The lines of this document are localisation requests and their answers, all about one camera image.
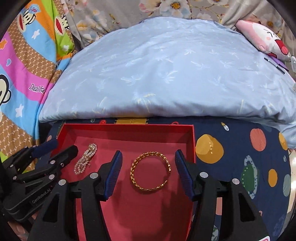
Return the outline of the purple card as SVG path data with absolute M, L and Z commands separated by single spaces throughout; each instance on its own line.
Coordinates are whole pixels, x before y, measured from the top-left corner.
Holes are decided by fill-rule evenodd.
M 272 63 L 278 65 L 283 71 L 287 71 L 287 72 L 289 72 L 287 66 L 286 66 L 281 60 L 277 59 L 276 57 L 269 56 L 269 55 L 268 55 L 267 57 L 269 58 L 269 60 L 270 60 Z

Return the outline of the light blue pillow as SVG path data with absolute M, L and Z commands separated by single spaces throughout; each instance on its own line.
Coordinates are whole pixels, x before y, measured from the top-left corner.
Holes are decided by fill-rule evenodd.
M 156 17 L 75 54 L 39 121 L 150 116 L 254 121 L 295 148 L 295 81 L 217 22 Z

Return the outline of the red jewelry tray box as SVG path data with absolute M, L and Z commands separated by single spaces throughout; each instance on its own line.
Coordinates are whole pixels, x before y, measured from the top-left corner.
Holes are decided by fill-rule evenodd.
M 176 166 L 181 150 L 194 161 L 192 125 L 67 123 L 58 134 L 58 150 L 76 145 L 81 157 L 89 144 L 98 147 L 90 166 L 79 175 L 75 161 L 62 169 L 74 182 L 109 162 L 116 151 L 122 168 L 112 196 L 102 211 L 112 240 L 185 240 L 193 204 L 185 195 Z

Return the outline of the colourful monkey cartoon blanket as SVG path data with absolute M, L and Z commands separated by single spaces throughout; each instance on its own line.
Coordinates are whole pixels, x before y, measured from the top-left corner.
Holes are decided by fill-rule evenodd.
M 60 1 L 30 1 L 1 39 L 1 159 L 39 143 L 39 114 L 74 55 Z

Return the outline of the black pen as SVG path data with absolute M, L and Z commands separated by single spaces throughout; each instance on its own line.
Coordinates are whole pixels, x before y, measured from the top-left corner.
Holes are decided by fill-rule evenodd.
M 285 75 L 285 72 L 276 64 L 272 63 L 269 59 L 267 59 L 266 57 L 264 57 L 264 60 L 267 61 L 268 63 L 270 63 L 271 65 L 273 65 L 278 71 L 280 71 L 283 75 Z

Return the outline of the pink white plush toy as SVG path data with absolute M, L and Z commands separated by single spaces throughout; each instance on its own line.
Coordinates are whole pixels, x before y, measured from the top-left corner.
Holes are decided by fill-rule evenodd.
M 259 23 L 238 20 L 235 24 L 248 41 L 259 51 L 283 62 L 290 62 L 291 54 L 283 41 L 269 28 Z

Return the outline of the grey floral bedsheet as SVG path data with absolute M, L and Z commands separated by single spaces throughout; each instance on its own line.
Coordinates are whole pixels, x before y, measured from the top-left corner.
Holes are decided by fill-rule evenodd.
M 60 1 L 75 52 L 59 78 L 119 83 L 295 83 L 295 36 L 267 1 Z M 288 48 L 283 75 L 236 29 L 272 30 Z

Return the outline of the navy planet print bedsheet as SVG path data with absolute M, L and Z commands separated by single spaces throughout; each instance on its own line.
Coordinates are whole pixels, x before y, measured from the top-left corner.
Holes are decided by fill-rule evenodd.
M 288 240 L 283 231 L 290 202 L 288 145 L 275 128 L 231 118 L 101 118 L 66 123 L 192 125 L 194 161 L 199 171 L 219 180 L 226 191 L 217 197 L 211 240 Z M 60 130 L 52 129 L 58 139 Z M 74 173 L 82 174 L 97 152 L 89 144 L 76 156 Z M 29 240 L 86 240 L 81 199 L 71 183 L 57 179 L 29 234 Z

